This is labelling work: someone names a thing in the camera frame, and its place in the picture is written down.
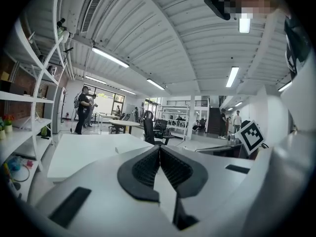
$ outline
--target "fluorescent light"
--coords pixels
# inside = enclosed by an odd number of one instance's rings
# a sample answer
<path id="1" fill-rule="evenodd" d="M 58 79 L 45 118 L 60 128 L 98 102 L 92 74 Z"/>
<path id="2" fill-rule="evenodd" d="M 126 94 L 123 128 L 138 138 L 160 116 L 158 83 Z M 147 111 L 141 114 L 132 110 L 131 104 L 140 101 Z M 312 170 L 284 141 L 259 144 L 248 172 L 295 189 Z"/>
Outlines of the fluorescent light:
<path id="1" fill-rule="evenodd" d="M 292 85 L 292 81 L 289 81 L 286 85 L 282 86 L 280 89 L 278 89 L 279 92 L 284 91 L 286 88 L 289 88 Z"/>
<path id="2" fill-rule="evenodd" d="M 85 78 L 93 80 L 93 81 L 97 81 L 97 82 L 102 83 L 102 84 L 107 84 L 105 81 L 101 81 L 101 80 L 93 78 L 93 77 L 85 76 Z"/>
<path id="3" fill-rule="evenodd" d="M 164 90 L 163 87 L 161 87 L 159 84 L 155 83 L 153 80 L 147 79 L 147 81 L 150 82 L 151 84 L 153 84 L 154 86 L 156 86 L 157 88 Z"/>
<path id="4" fill-rule="evenodd" d="M 121 65 L 122 67 L 125 67 L 125 68 L 129 67 L 129 65 L 127 63 L 125 63 L 123 61 L 120 61 L 119 59 L 107 54 L 106 52 L 104 52 L 104 51 L 102 51 L 102 50 L 100 50 L 100 49 L 98 49 L 96 47 L 92 47 L 92 52 L 100 54 L 101 56 L 103 56 L 103 57 L 105 57 L 105 58 L 107 58 L 107 59 L 109 59 L 111 61 L 114 61 L 115 63 Z"/>
<path id="5" fill-rule="evenodd" d="M 133 95 L 136 95 L 136 93 L 134 93 L 134 92 L 131 92 L 131 91 L 128 91 L 128 90 L 126 90 L 126 89 L 120 89 L 120 90 L 122 90 L 122 91 L 126 91 L 126 92 L 128 92 L 128 93 L 131 93 L 131 94 L 133 94 Z"/>
<path id="6" fill-rule="evenodd" d="M 250 32 L 250 18 L 240 18 L 238 20 L 238 30 L 242 34 Z"/>
<path id="7" fill-rule="evenodd" d="M 231 75 L 228 78 L 226 87 L 232 87 L 233 82 L 237 76 L 238 70 L 239 70 L 239 67 L 232 67 Z"/>

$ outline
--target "white table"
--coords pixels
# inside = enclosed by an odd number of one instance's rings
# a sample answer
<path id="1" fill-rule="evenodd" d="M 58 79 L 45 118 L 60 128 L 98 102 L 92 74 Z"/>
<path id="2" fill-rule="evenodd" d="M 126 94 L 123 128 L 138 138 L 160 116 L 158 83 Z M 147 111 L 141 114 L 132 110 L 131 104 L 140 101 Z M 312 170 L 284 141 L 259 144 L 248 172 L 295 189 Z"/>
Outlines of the white table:
<path id="1" fill-rule="evenodd" d="M 103 124 L 103 118 L 105 119 L 119 119 L 119 117 L 114 116 L 114 115 L 106 115 L 106 114 L 101 114 L 101 113 L 96 113 L 98 116 L 98 124 L 97 127 L 99 128 L 99 122 L 100 122 L 100 117 L 101 117 L 101 127 L 100 131 L 102 132 L 102 124 Z"/>
<path id="2" fill-rule="evenodd" d="M 91 162 L 144 147 L 152 147 L 152 144 L 130 134 L 64 134 L 51 160 L 47 177 L 52 182 L 61 182 Z"/>
<path id="3" fill-rule="evenodd" d="M 140 123 L 124 121 L 124 120 L 109 120 L 109 122 L 113 125 L 120 125 L 124 127 L 124 133 L 126 132 L 126 127 L 129 126 L 128 133 L 131 134 L 133 126 L 140 126 Z"/>

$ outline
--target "white shirt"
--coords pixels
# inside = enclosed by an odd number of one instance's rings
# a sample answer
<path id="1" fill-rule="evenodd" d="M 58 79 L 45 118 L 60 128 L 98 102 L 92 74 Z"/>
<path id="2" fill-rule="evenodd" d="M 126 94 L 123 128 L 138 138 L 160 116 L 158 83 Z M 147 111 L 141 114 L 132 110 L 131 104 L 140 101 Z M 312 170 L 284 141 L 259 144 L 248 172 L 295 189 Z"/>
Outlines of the white shirt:
<path id="1" fill-rule="evenodd" d="M 234 125 L 241 125 L 241 116 L 236 115 L 234 117 Z"/>

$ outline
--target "railing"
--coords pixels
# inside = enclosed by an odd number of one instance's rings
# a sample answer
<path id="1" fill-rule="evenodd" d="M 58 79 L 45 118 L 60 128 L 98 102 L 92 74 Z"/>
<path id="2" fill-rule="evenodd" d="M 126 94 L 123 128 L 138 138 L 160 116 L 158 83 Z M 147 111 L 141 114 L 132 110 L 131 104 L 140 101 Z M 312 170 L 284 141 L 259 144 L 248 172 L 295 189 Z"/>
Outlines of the railing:
<path id="1" fill-rule="evenodd" d="M 195 100 L 195 106 L 207 107 L 207 100 Z M 191 105 L 190 100 L 180 100 L 180 101 L 167 101 L 167 105 L 180 106 L 180 105 Z"/>
<path id="2" fill-rule="evenodd" d="M 222 106 L 223 102 L 225 101 L 225 99 L 227 98 L 227 96 L 219 96 L 219 107 Z"/>

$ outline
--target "desk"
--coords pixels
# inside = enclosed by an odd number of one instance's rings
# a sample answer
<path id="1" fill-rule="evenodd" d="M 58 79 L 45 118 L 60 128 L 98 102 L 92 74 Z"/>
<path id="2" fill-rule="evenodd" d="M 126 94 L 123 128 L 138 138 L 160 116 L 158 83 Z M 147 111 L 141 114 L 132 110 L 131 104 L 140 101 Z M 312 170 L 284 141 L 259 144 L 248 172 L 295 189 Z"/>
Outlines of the desk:
<path id="1" fill-rule="evenodd" d="M 61 182 L 91 162 L 148 146 L 152 147 L 130 134 L 64 134 L 51 160 L 47 178 Z"/>
<path id="2" fill-rule="evenodd" d="M 140 126 L 140 123 L 124 121 L 124 120 L 109 120 L 109 122 L 113 125 L 120 125 L 124 127 L 124 133 L 126 132 L 126 127 L 129 126 L 128 133 L 131 134 L 132 126 Z"/>
<path id="3" fill-rule="evenodd" d="M 98 116 L 98 125 L 97 125 L 98 128 L 99 128 L 99 122 L 100 122 L 100 117 L 101 117 L 101 127 L 100 127 L 101 132 L 102 132 L 103 118 L 105 118 L 105 119 L 119 119 L 118 116 L 114 116 L 114 115 L 106 115 L 106 114 L 101 114 L 101 113 L 96 113 L 96 115 Z"/>

